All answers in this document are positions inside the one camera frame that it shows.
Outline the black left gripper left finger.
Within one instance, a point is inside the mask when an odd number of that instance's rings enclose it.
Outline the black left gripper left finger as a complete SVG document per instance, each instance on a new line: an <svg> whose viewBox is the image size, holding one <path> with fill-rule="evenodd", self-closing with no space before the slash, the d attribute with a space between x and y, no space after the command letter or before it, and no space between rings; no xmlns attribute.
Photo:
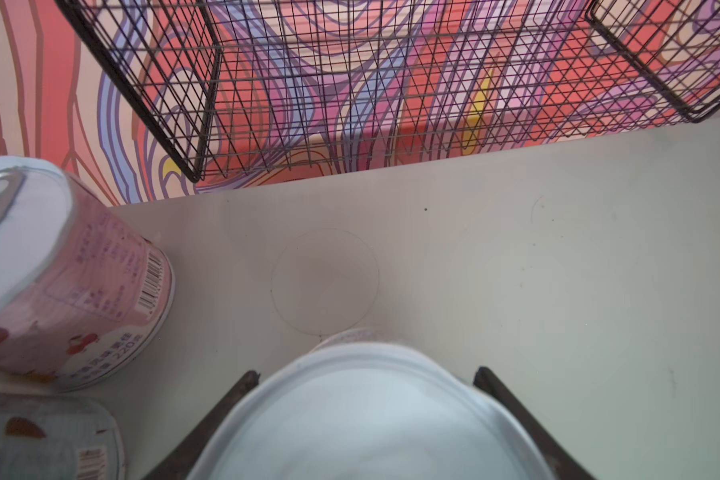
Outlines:
<svg viewBox="0 0 720 480"><path fill-rule="evenodd" d="M247 371L178 446L145 476L145 479L187 479L222 421L236 404L259 385L259 381L258 372Z"/></svg>

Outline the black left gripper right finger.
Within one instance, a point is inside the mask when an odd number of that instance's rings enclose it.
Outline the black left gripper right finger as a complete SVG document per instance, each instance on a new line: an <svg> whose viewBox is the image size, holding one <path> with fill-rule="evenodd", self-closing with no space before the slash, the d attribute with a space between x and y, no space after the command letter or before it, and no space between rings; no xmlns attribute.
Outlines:
<svg viewBox="0 0 720 480"><path fill-rule="evenodd" d="M519 421L557 479L595 480L595 477L547 432L490 368L480 366L474 375L473 385L496 399Z"/></svg>

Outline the brown label can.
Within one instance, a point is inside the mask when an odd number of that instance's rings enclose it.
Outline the brown label can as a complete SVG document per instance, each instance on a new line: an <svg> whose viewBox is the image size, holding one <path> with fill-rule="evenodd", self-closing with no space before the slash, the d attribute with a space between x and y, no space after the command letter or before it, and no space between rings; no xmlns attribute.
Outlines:
<svg viewBox="0 0 720 480"><path fill-rule="evenodd" d="M123 479L111 413L85 398L0 393L0 479Z"/></svg>
<svg viewBox="0 0 720 480"><path fill-rule="evenodd" d="M313 350L231 410L193 479L550 479L496 399L407 346Z"/></svg>

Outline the pink label can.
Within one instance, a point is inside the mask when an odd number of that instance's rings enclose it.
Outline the pink label can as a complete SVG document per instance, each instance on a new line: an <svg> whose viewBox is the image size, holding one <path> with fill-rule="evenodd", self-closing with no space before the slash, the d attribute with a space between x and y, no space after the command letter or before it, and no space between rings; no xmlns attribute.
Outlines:
<svg viewBox="0 0 720 480"><path fill-rule="evenodd" d="M161 328L166 254L52 163L0 156L0 372L89 387Z"/></svg>

